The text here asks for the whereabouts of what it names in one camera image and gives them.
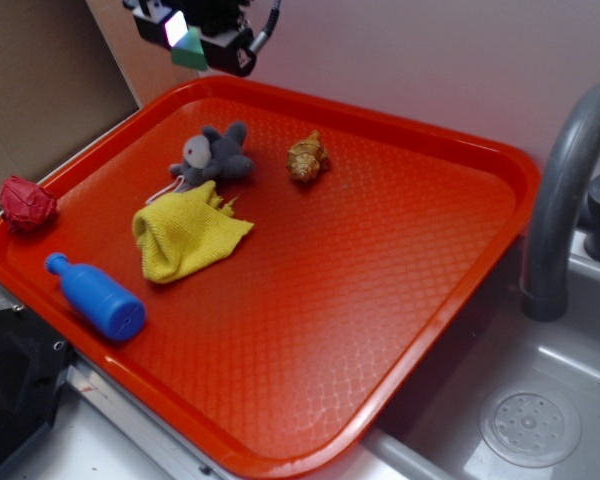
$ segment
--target stuffed mouse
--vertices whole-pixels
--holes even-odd
[[[244,122],[233,122],[224,135],[207,125],[202,135],[190,138],[184,144],[182,161],[169,167],[172,175],[182,175],[184,184],[177,191],[202,185],[207,180],[231,180],[253,171],[254,164],[242,154],[247,137]]]

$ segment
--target gray faucet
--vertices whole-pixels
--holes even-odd
[[[589,181],[599,157],[597,85],[569,115],[549,155],[536,198],[520,282],[522,310],[534,320],[555,320],[567,310],[567,265],[579,217],[588,230],[585,249],[600,261],[600,176]]]

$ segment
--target yellow cloth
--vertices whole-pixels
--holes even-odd
[[[233,200],[223,207],[214,181],[184,193],[167,193],[133,217],[142,251],[142,274],[168,283],[228,257],[253,224],[233,217]]]

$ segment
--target stainless steel sink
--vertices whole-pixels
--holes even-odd
[[[521,264],[516,244],[365,440],[408,478],[600,479],[600,264],[571,256],[551,323],[522,314]]]

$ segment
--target red tray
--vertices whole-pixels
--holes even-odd
[[[172,181],[205,124],[249,126],[232,256],[144,280],[131,219]],[[287,150],[318,129],[332,168],[292,181]],[[10,235],[0,282],[227,470],[275,478],[355,442],[526,223],[539,175],[521,152],[460,133],[231,78],[172,90],[44,183],[58,220]],[[147,324],[104,340],[44,259],[62,251],[140,297]]]

